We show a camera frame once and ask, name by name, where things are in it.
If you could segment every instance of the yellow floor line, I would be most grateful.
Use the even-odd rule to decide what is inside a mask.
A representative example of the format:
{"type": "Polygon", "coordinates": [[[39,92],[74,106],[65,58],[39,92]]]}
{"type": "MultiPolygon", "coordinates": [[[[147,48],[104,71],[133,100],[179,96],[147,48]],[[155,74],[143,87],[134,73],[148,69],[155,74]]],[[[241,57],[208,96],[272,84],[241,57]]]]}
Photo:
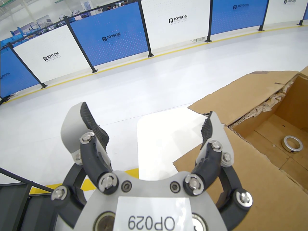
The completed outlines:
{"type": "MultiPolygon", "coordinates": [[[[139,169],[138,168],[125,171],[125,173],[127,173],[130,176],[133,176],[135,178],[139,178],[139,169]]],[[[58,184],[47,185],[46,187],[55,189],[60,185],[61,185],[61,183],[58,183],[58,184]]],[[[85,181],[83,182],[83,184],[81,186],[81,189],[83,191],[87,191],[87,190],[96,189],[96,187],[93,185],[93,183],[89,179],[85,179],[85,181]]],[[[33,194],[42,194],[42,193],[49,193],[49,192],[45,191],[43,189],[32,187],[29,194],[33,195],[33,194]]]]}
{"type": "Polygon", "coordinates": [[[288,27],[282,27],[282,28],[275,28],[275,29],[270,29],[270,30],[264,30],[264,31],[261,31],[261,32],[260,32],[260,31],[255,31],[255,32],[252,32],[252,33],[246,33],[246,34],[237,35],[237,36],[232,36],[232,37],[228,37],[228,38],[224,38],[224,39],[214,40],[214,41],[208,42],[208,43],[207,43],[207,42],[204,42],[204,43],[201,43],[201,44],[198,44],[198,45],[193,45],[193,46],[189,46],[189,47],[184,47],[184,48],[177,49],[177,50],[174,50],[174,51],[170,51],[170,52],[166,52],[166,53],[163,53],[163,54],[155,55],[155,56],[152,56],[152,57],[149,57],[149,58],[143,58],[143,59],[140,59],[140,60],[136,60],[136,61],[129,62],[129,63],[126,63],[126,64],[121,64],[121,65],[114,66],[114,67],[111,67],[111,68],[107,68],[107,69],[104,69],[104,70],[99,70],[98,72],[93,73],[93,74],[88,74],[88,75],[80,76],[80,77],[73,78],[73,79],[70,79],[70,80],[67,80],[67,81],[63,81],[63,82],[61,82],[61,83],[48,86],[47,88],[38,89],[38,90],[36,90],[36,91],[32,91],[32,92],[26,93],[26,94],[21,95],[21,96],[17,96],[17,97],[15,97],[15,98],[13,98],[13,99],[8,100],[8,101],[5,102],[5,103],[9,103],[9,102],[11,102],[11,101],[13,101],[13,100],[20,99],[20,98],[22,98],[22,97],[25,97],[25,96],[28,96],[28,95],[30,95],[30,94],[39,92],[39,91],[41,91],[41,90],[49,89],[49,88],[51,88],[51,87],[58,86],[58,85],[61,85],[61,84],[64,84],[64,83],[68,83],[68,82],[71,82],[71,81],[74,81],[74,80],[77,80],[77,79],[81,79],[81,78],[85,78],[85,77],[88,77],[88,76],[91,76],[91,75],[95,75],[95,74],[98,74],[98,73],[102,73],[102,72],[105,72],[105,71],[117,69],[117,68],[120,68],[120,67],[123,67],[123,66],[127,66],[127,65],[130,65],[130,64],[135,64],[135,63],[142,62],[142,61],[145,61],[145,60],[148,60],[148,59],[152,59],[152,58],[155,58],[155,57],[159,57],[159,56],[163,56],[163,55],[168,55],[168,54],[172,54],[172,53],[175,53],[175,52],[180,52],[180,51],[187,50],[187,49],[190,49],[190,48],[194,48],[194,47],[198,47],[198,46],[203,46],[203,45],[207,45],[207,44],[211,44],[211,43],[216,43],[216,42],[220,42],[220,41],[223,41],[223,40],[229,40],[229,39],[234,39],[234,38],[238,38],[238,37],[244,37],[244,36],[248,36],[248,35],[252,35],[252,34],[258,34],[258,33],[262,33],[262,32],[271,32],[271,31],[278,31],[278,30],[291,29],[291,28],[297,28],[297,27],[305,27],[305,26],[308,26],[308,25],[304,25],[304,26],[288,26],[288,27]]]}

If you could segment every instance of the white label sticker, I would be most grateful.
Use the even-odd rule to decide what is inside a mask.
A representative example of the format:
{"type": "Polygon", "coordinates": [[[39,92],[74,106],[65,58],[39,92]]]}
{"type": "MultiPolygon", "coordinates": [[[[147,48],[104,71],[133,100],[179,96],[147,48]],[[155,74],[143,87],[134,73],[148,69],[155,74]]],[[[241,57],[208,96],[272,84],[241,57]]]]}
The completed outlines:
{"type": "Polygon", "coordinates": [[[189,198],[119,197],[113,231],[193,231],[189,198]]]}

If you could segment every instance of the floor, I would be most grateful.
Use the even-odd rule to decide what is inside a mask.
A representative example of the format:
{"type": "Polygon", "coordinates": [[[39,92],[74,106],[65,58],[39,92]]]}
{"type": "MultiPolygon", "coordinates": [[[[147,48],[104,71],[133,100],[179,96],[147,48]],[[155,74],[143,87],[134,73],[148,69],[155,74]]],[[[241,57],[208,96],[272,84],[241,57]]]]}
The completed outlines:
{"type": "MultiPolygon", "coordinates": [[[[73,164],[60,138],[69,108],[86,101],[109,134],[115,170],[138,167],[137,122],[190,103],[255,70],[302,70],[308,27],[247,35],[190,48],[13,100],[0,107],[0,166],[43,185],[61,183],[73,164]]],[[[14,182],[0,176],[0,183],[14,182]]]]}

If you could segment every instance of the cardboard flap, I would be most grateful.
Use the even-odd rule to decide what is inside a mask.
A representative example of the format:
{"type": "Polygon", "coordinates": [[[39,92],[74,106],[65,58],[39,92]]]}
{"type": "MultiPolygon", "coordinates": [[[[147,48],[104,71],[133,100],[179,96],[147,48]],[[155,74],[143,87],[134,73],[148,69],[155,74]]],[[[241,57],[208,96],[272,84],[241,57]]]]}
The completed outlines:
{"type": "MultiPolygon", "coordinates": [[[[253,206],[234,230],[307,230],[308,195],[252,145],[225,127],[234,150],[234,169],[242,187],[253,197],[253,206]]],[[[200,147],[174,162],[176,169],[191,172],[200,147]]],[[[217,179],[207,192],[217,202],[222,186],[217,179]]]]}
{"type": "Polygon", "coordinates": [[[301,76],[308,78],[308,66],[300,72],[301,76]]]}
{"type": "Polygon", "coordinates": [[[188,108],[200,114],[215,111],[222,123],[230,125],[280,90],[297,73],[255,71],[205,96],[188,108]]]}

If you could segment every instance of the open cardboard box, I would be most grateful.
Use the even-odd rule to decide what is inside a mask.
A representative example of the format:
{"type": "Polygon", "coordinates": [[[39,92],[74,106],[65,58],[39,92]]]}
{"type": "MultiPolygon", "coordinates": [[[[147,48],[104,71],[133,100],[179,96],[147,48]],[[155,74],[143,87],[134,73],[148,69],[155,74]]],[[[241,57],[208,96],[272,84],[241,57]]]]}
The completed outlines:
{"type": "MultiPolygon", "coordinates": [[[[255,71],[189,109],[218,114],[234,150],[233,167],[253,196],[235,230],[308,230],[308,67],[255,71]],[[300,139],[303,150],[286,151],[281,140],[287,135],[300,139]]],[[[177,170],[192,171],[199,151],[197,146],[176,160],[177,170]]],[[[207,192],[218,200],[219,179],[207,192]]]]}

